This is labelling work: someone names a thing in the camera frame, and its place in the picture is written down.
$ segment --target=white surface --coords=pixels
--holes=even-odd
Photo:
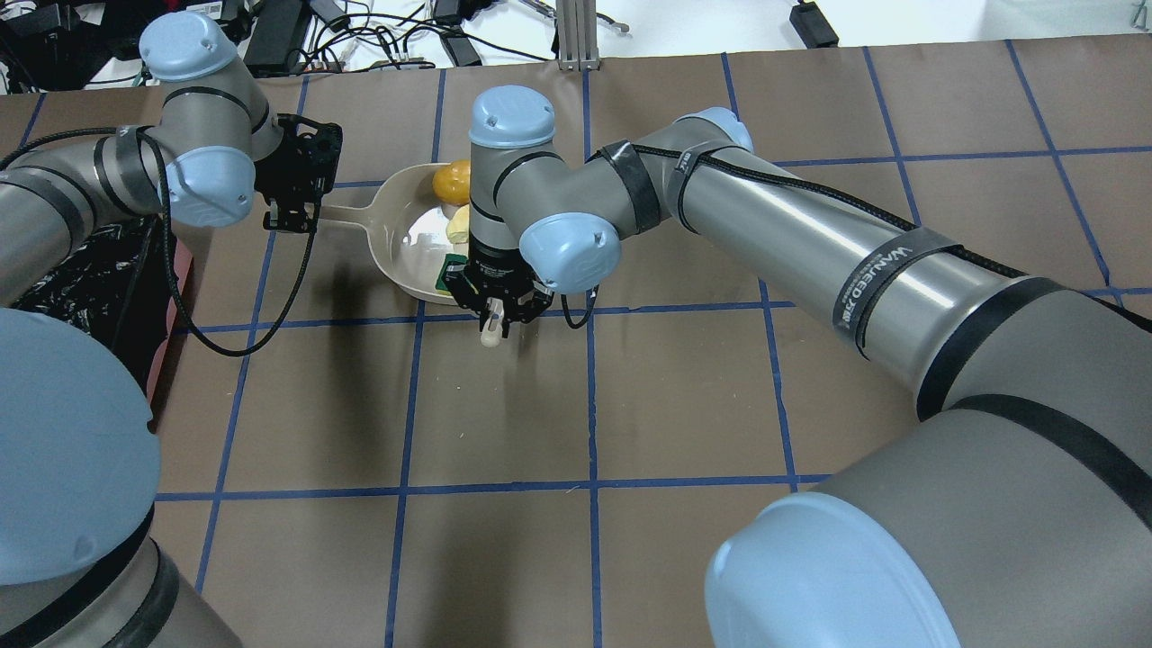
[[[424,3],[423,0],[367,1],[377,12],[403,15]],[[1134,1],[819,0],[819,5],[839,33],[841,45],[857,46],[1132,33],[1138,31],[1129,24]],[[600,55],[668,56],[801,48],[803,44],[788,23],[791,5],[793,0],[599,0],[599,12],[631,27],[629,33],[621,35],[598,21]],[[350,8],[362,10],[355,5]],[[89,20],[97,21],[98,15],[93,13]],[[465,28],[469,33],[500,45],[540,56],[552,55],[548,50],[552,25],[517,0],[498,0],[465,23]],[[476,44],[476,48],[485,65],[525,60],[482,44]],[[350,69],[385,59],[377,47],[365,44],[357,44],[355,50],[341,45],[336,51],[348,52]],[[450,65],[439,39],[429,32],[412,37],[412,53],[438,67]],[[113,60],[96,81],[130,76],[138,69],[138,61]]]

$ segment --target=orange fruit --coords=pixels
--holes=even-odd
[[[472,160],[456,160],[437,169],[432,176],[432,191],[450,205],[467,205],[471,181]]]

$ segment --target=light blue joint cap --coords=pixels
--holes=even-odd
[[[96,563],[147,514],[160,444],[136,380],[63,322],[0,308],[0,586]]]
[[[708,565],[717,648],[960,648],[911,556],[851,504],[802,492],[764,510]]]
[[[236,58],[236,46],[212,18],[175,12],[152,21],[141,35],[141,58],[152,76],[168,83],[207,76]]]
[[[756,152],[752,148],[752,135],[748,133],[748,127],[744,126],[744,122],[736,119],[736,113],[729,111],[728,108],[713,106],[698,113],[684,115],[680,119],[688,119],[692,116],[711,121],[720,130],[723,130],[725,135],[727,135],[729,140],[738,144],[742,149],[745,149],[750,153]]]
[[[584,212],[555,213],[520,236],[520,254],[552,291],[583,293],[620,264],[620,236],[611,223]]]
[[[225,227],[252,211],[256,165],[240,149],[202,146],[165,167],[172,218],[195,227]]]
[[[468,138],[488,149],[524,149],[552,141],[556,115],[547,97],[523,85],[480,92],[472,104]]]

